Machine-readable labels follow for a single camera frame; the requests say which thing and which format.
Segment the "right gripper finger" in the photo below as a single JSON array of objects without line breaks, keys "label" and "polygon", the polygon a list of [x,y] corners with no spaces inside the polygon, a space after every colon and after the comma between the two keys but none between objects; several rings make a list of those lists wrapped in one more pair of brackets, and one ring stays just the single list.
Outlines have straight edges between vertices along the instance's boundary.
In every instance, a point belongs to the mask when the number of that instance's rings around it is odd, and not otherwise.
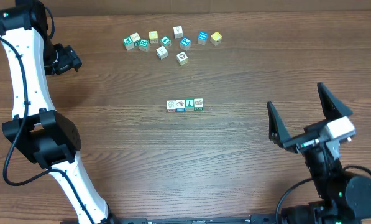
[{"label": "right gripper finger", "polygon": [[274,144],[283,147],[283,144],[289,141],[291,136],[271,101],[267,102],[267,110],[269,117],[269,140],[271,140]]},{"label": "right gripper finger", "polygon": [[353,111],[335,97],[323,82],[319,82],[317,88],[323,114],[326,119],[335,120],[343,116],[353,115]]}]

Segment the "green B wooden block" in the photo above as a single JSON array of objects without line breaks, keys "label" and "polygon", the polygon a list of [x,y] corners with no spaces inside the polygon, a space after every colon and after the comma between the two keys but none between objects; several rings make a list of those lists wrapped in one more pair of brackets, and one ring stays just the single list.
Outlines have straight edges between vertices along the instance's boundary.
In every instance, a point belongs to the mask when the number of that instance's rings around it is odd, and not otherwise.
[{"label": "green B wooden block", "polygon": [[195,109],[195,111],[203,111],[204,100],[202,98],[195,98],[194,99],[194,109]]}]

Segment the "green L wooden block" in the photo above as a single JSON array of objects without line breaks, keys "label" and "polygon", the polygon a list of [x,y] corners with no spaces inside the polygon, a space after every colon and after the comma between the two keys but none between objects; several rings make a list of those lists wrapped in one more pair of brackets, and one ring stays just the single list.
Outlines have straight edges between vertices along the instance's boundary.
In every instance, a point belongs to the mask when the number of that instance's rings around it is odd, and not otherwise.
[{"label": "green L wooden block", "polygon": [[194,111],[195,110],[194,99],[186,99],[185,103],[186,103],[185,111]]}]

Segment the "blue edged squirrel block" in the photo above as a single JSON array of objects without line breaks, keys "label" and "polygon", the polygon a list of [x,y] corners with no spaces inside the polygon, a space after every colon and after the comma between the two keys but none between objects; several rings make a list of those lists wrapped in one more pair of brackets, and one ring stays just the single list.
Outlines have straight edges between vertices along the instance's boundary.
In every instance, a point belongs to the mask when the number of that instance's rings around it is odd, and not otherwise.
[{"label": "blue edged squirrel block", "polygon": [[185,100],[176,100],[176,111],[185,112],[186,111],[186,101]]}]

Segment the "red letter wooden block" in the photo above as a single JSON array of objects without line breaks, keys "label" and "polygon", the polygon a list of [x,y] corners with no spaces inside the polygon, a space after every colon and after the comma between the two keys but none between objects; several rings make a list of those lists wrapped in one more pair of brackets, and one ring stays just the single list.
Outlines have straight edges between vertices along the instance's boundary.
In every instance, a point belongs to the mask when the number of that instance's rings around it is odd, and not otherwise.
[{"label": "red letter wooden block", "polygon": [[176,112],[176,100],[168,100],[167,101],[167,111],[169,113]]}]

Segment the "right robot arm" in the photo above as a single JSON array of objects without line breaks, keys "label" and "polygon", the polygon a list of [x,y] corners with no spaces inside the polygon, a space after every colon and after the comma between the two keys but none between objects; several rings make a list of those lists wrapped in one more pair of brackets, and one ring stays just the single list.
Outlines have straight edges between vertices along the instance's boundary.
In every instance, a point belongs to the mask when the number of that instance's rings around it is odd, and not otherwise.
[{"label": "right robot arm", "polygon": [[340,146],[350,142],[356,128],[349,117],[352,110],[319,82],[317,84],[324,120],[290,136],[272,102],[267,102],[269,139],[286,151],[302,154],[319,196],[319,201],[282,208],[283,201],[302,180],[290,187],[275,209],[276,223],[361,223],[371,218],[371,170],[358,166],[365,175],[353,173],[354,165],[342,166]]}]

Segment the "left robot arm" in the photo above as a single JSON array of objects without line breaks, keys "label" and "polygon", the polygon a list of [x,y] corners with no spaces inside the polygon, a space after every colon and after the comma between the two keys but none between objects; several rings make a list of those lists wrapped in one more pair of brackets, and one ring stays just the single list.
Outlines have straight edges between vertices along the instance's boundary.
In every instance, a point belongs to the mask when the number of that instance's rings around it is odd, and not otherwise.
[{"label": "left robot arm", "polygon": [[[0,42],[9,61],[14,97],[12,120],[2,124],[11,142],[2,176],[8,185],[22,186],[50,174],[75,209],[77,223],[118,223],[82,163],[77,127],[56,110],[50,97],[47,76],[82,65],[71,46],[52,44],[55,27],[48,22],[52,17],[36,0],[16,0],[14,7],[0,10]],[[43,171],[22,182],[9,180],[15,149]]]}]

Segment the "cardboard backdrop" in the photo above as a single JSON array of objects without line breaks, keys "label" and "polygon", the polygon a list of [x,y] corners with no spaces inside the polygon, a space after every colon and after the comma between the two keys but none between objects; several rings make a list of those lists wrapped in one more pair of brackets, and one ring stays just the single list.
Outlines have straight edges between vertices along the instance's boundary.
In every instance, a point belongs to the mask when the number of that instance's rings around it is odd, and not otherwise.
[{"label": "cardboard backdrop", "polygon": [[42,0],[54,16],[371,10],[371,0]]}]

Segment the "plain wood green-side block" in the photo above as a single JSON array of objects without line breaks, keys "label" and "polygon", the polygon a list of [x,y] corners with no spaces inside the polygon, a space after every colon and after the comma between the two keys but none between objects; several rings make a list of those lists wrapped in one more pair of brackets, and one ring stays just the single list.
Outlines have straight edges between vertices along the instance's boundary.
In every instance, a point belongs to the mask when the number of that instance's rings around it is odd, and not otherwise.
[{"label": "plain wood green-side block", "polygon": [[140,43],[140,40],[141,40],[140,35],[136,32],[136,33],[131,34],[130,38],[133,41],[134,46],[138,47],[139,43]]}]

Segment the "green R wooden block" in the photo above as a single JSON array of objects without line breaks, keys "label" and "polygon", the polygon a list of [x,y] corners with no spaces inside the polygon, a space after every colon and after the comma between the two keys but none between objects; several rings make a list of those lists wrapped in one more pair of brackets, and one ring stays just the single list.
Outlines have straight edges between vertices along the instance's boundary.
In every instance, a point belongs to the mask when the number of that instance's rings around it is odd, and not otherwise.
[{"label": "green R wooden block", "polygon": [[147,39],[140,39],[139,50],[143,52],[148,52],[150,50],[150,42]]}]

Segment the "yellow top left block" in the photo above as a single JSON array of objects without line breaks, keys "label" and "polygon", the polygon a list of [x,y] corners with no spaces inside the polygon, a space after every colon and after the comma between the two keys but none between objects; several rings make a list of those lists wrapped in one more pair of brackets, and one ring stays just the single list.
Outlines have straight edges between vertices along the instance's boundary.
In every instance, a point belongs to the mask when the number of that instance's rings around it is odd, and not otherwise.
[{"label": "yellow top left block", "polygon": [[149,32],[149,41],[151,44],[159,43],[158,32],[153,30]]}]

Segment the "yellow top right block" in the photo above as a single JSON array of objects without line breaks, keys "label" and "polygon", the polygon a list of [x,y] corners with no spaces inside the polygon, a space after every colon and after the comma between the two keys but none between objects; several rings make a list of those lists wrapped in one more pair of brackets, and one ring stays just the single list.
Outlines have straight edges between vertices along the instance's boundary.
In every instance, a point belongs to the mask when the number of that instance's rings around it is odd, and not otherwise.
[{"label": "yellow top right block", "polygon": [[217,46],[218,44],[222,42],[222,35],[219,32],[215,32],[211,34],[210,41],[214,46]]}]

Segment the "plain white top block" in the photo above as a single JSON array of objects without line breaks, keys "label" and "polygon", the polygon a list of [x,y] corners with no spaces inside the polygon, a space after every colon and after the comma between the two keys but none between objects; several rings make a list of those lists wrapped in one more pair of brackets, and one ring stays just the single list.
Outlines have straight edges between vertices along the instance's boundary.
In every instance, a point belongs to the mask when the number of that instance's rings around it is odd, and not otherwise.
[{"label": "plain white top block", "polygon": [[183,37],[183,29],[182,26],[175,26],[173,28],[173,34],[175,39],[180,39]]}]

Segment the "yellow edged animal block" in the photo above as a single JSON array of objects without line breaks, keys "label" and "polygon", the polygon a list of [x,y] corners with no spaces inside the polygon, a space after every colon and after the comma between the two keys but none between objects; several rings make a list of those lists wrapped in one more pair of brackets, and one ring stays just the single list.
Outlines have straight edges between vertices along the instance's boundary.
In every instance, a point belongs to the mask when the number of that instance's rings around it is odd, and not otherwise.
[{"label": "yellow edged animal block", "polygon": [[176,59],[178,61],[178,63],[180,64],[180,66],[188,63],[188,56],[186,55],[185,52],[180,52],[176,55]]}]

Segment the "blue top wooden block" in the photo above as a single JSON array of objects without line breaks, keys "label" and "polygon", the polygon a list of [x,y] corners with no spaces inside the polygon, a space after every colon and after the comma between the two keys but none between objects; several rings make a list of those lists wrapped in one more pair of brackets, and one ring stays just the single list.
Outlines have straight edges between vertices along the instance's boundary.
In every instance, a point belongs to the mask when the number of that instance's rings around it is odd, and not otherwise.
[{"label": "blue top wooden block", "polygon": [[197,43],[200,45],[205,45],[208,40],[208,33],[200,31],[197,38]]}]

